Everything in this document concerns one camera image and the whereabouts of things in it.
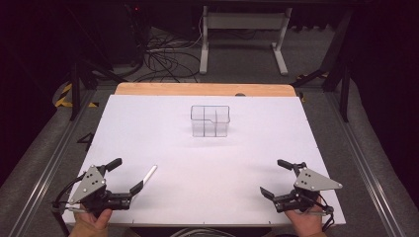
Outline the person's left hand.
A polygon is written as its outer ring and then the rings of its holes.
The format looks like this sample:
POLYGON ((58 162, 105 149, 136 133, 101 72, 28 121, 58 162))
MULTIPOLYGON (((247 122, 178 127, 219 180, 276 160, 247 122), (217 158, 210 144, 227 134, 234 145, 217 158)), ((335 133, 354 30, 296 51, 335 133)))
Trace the person's left hand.
POLYGON ((113 211, 105 209, 96 217, 90 212, 76 212, 75 225, 68 237, 108 237, 108 225, 113 211))

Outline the black metal stand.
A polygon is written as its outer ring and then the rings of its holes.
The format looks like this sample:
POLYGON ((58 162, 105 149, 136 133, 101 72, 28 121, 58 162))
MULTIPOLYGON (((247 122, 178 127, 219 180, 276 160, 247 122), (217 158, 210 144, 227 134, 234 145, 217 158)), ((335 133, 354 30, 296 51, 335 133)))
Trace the black metal stand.
POLYGON ((324 92, 332 92, 338 84, 341 84, 339 113, 344 122, 348 122, 347 109, 350 88, 350 68, 343 52, 343 46, 352 15, 353 10, 351 9, 348 9, 343 15, 320 67, 308 75, 301 75, 292 83, 294 88, 298 88, 322 76, 324 73, 328 73, 322 84, 322 89, 324 92))
POLYGON ((71 120, 75 120, 81 111, 80 84, 83 84, 87 90, 95 90, 98 86, 98 79, 94 72, 98 72, 107 79, 117 83, 123 83, 125 79, 117 74, 105 69, 104 67, 91 62, 85 58, 77 60, 70 70, 70 83, 72 85, 72 114, 71 120))

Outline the dark computer case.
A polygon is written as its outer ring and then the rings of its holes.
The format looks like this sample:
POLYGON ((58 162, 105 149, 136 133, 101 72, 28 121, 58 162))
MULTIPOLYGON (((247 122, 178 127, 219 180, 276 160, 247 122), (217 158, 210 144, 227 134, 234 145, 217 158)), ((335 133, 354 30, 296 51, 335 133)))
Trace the dark computer case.
POLYGON ((137 4, 110 6, 109 57, 114 64, 142 66, 149 26, 137 4))

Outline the clear plastic organizer box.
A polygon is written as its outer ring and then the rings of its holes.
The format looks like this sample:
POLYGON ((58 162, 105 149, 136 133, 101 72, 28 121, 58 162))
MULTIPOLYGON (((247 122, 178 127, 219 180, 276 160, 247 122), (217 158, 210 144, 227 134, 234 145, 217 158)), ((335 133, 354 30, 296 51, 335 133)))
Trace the clear plastic organizer box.
POLYGON ((229 106, 191 106, 193 137, 226 137, 230 123, 229 106))

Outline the person's right hand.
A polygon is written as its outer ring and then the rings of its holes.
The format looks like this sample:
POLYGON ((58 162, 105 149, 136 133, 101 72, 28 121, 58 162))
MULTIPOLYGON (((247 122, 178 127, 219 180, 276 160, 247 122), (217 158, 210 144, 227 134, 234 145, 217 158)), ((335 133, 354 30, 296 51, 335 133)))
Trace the person's right hand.
POLYGON ((291 221, 298 237, 327 237, 322 230, 322 216, 319 215, 321 210, 320 206, 314 205, 306 212, 288 210, 285 215, 291 221))

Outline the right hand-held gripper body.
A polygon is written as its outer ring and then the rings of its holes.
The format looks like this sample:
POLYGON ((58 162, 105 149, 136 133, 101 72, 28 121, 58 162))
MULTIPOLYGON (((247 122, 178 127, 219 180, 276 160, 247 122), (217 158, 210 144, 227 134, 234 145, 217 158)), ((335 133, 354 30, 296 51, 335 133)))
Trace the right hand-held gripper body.
POLYGON ((342 189, 343 185, 327 178, 306 167, 304 162, 293 164, 296 180, 293 182, 293 189, 288 195, 274 197, 273 204, 277 212, 288 210, 299 210, 305 212, 318 205, 322 208, 321 213, 333 213, 334 208, 326 202, 321 203, 317 199, 321 191, 342 189))

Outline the aluminium rail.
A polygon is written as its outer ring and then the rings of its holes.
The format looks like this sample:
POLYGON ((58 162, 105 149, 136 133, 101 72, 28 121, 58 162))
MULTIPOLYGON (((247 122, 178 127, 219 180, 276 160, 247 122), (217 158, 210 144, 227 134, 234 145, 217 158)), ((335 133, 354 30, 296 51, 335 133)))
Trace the aluminium rail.
POLYGON ((0 191, 6 198, 2 216, 11 227, 3 237, 23 237, 47 193, 64 157, 70 138, 95 90, 83 92, 81 109, 71 120, 71 110, 59 109, 28 148, 0 191))
POLYGON ((366 156, 362 151, 360 144, 358 143, 353 129, 348 122, 343 120, 343 117, 340 114, 339 103, 336 99, 336 96, 332 93, 326 93, 325 98, 332 108, 333 113, 337 117, 340 127, 345 133, 346 139, 349 142, 354 163, 360 172, 364 184, 366 185, 368 193, 377 210, 387 235, 389 237, 407 237, 404 230, 396 220, 388 199, 381 187, 381 184, 379 183, 377 177, 368 164, 366 156))

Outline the wooden table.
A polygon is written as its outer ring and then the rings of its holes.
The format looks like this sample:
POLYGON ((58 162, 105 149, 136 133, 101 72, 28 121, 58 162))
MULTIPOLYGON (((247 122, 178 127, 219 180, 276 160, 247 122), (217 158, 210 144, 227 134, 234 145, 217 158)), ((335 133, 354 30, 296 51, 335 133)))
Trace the wooden table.
POLYGON ((217 83, 129 83, 117 86, 116 95, 295 97, 291 85, 217 83))

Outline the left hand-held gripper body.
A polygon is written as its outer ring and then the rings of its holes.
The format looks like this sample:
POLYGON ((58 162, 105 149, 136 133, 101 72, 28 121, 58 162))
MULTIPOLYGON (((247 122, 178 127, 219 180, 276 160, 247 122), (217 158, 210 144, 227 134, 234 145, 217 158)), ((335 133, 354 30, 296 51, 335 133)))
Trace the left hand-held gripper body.
POLYGON ((127 210, 132 194, 113 194, 107 190, 105 174, 119 167, 119 164, 92 165, 84 173, 79 187, 70 198, 71 205, 82 204, 87 212, 98 217, 105 209, 127 210))

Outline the white metal stand frame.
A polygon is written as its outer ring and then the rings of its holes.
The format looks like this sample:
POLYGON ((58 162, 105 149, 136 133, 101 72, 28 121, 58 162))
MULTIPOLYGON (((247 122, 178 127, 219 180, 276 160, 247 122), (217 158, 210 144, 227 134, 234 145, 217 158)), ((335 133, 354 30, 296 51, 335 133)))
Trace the white metal stand frame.
POLYGON ((278 68, 282 75, 288 75, 282 45, 285 39, 292 8, 287 8, 284 13, 218 13, 210 12, 209 7, 203 8, 201 22, 201 60, 200 73, 206 74, 209 63, 209 30, 275 30, 279 32, 278 40, 271 43, 278 68))

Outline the yellow black hazard tape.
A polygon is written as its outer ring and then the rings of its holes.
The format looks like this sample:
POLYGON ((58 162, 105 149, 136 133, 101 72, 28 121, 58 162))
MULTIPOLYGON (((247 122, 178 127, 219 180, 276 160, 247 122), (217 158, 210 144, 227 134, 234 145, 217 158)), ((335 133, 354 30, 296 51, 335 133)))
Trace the yellow black hazard tape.
POLYGON ((58 99, 55 102, 55 106, 58 107, 65 107, 65 108, 72 108, 73 104, 71 102, 66 101, 66 97, 69 95, 69 92, 72 88, 72 84, 68 82, 62 89, 61 94, 59 95, 58 99))

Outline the white board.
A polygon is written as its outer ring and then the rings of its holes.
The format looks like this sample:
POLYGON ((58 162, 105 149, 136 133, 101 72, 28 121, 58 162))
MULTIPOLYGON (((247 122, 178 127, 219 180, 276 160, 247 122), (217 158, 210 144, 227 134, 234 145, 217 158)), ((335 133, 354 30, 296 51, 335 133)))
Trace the white board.
POLYGON ((122 226, 279 226, 287 217, 260 192, 293 189, 284 159, 328 173, 297 97, 113 95, 108 100, 82 169, 122 158, 106 175, 125 193, 158 168, 128 210, 122 226), (193 137, 191 106, 229 106, 226 137, 193 137))

